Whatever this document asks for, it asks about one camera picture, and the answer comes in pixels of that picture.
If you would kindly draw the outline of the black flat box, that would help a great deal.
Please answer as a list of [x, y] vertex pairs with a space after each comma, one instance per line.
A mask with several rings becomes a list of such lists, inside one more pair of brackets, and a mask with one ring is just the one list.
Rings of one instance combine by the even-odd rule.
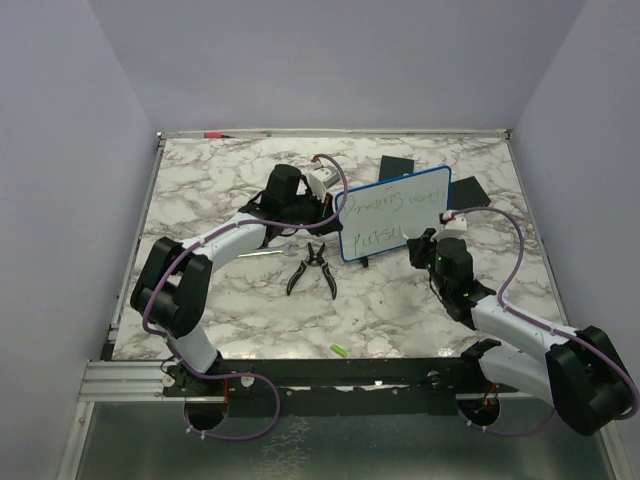
[[414, 172], [415, 161], [412, 159], [383, 155], [380, 160], [378, 181], [383, 182]]

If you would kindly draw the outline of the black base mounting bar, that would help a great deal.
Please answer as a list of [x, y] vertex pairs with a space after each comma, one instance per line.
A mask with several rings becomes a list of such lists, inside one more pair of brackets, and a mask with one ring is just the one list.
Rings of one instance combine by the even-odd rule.
[[459, 357], [396, 359], [224, 360], [218, 372], [229, 377], [201, 379], [182, 366], [168, 368], [172, 385], [163, 396], [228, 406], [236, 416], [274, 413], [271, 388], [278, 390], [283, 416], [357, 416], [427, 413], [455, 415], [458, 397], [480, 399], [490, 382]]

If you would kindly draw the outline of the blue framed whiteboard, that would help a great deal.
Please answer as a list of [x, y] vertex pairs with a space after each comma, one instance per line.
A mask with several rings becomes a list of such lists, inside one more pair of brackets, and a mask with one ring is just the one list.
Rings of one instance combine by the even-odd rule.
[[407, 240], [401, 231], [413, 237], [437, 227], [439, 215], [448, 209], [451, 176], [451, 169], [442, 165], [338, 193], [342, 260], [353, 262], [400, 248]]

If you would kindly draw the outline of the black handled pliers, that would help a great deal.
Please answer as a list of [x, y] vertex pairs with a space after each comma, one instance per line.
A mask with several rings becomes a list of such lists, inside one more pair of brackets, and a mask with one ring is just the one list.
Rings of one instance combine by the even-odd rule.
[[338, 287], [336, 280], [331, 272], [329, 263], [324, 258], [326, 250], [326, 244], [323, 243], [317, 250], [314, 249], [311, 243], [307, 244], [307, 257], [301, 261], [294, 274], [289, 278], [286, 285], [286, 295], [290, 296], [295, 286], [300, 279], [304, 276], [307, 270], [310, 268], [319, 268], [322, 275], [329, 287], [331, 299], [335, 300], [338, 294]]

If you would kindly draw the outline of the black network switch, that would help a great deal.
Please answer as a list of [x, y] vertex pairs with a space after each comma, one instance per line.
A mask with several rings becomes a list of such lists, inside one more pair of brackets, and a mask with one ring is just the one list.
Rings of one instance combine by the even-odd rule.
[[452, 210], [487, 207], [491, 200], [477, 178], [470, 176], [451, 183], [448, 206]]

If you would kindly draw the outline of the silver open end wrench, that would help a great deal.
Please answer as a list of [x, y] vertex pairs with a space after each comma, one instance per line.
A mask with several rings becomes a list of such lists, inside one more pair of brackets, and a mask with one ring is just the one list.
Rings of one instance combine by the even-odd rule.
[[264, 247], [249, 253], [240, 255], [240, 258], [260, 257], [268, 255], [284, 255], [286, 257], [295, 257], [297, 255], [298, 245], [292, 242], [286, 242], [277, 246]]

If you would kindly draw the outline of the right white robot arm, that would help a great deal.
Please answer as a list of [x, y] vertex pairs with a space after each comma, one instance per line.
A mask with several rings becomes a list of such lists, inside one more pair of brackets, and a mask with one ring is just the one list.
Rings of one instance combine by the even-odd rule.
[[470, 347], [459, 367], [461, 383], [513, 387], [549, 404], [574, 432], [588, 436], [639, 410], [639, 392], [607, 334], [576, 330], [518, 311], [474, 275], [472, 255], [460, 238], [434, 229], [407, 242], [413, 267], [424, 269], [448, 315], [490, 335]]

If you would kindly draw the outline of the red marker on rail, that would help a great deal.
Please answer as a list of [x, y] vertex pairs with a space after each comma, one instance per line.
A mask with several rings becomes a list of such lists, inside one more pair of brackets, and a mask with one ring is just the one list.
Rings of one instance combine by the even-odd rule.
[[222, 133], [219, 133], [219, 132], [205, 132], [203, 134], [203, 138], [205, 138], [205, 139], [232, 139], [234, 137], [231, 136], [231, 135], [222, 134]]

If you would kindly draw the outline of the green marker cap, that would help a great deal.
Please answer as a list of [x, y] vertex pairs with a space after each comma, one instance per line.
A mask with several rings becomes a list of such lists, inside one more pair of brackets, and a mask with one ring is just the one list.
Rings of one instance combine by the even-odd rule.
[[346, 358], [348, 356], [348, 353], [341, 346], [337, 344], [332, 344], [330, 346], [330, 350], [343, 358]]

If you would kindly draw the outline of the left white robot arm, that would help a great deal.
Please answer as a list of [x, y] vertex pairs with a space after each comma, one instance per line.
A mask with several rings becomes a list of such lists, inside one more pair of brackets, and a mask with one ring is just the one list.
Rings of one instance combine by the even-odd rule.
[[266, 187], [222, 226], [188, 240], [158, 239], [131, 294], [146, 332], [161, 337], [188, 366], [186, 382], [206, 395], [220, 385], [221, 354], [200, 321], [213, 273], [241, 255], [264, 249], [286, 232], [320, 237], [342, 230], [331, 187], [346, 177], [334, 162], [308, 174], [287, 164], [271, 171]]

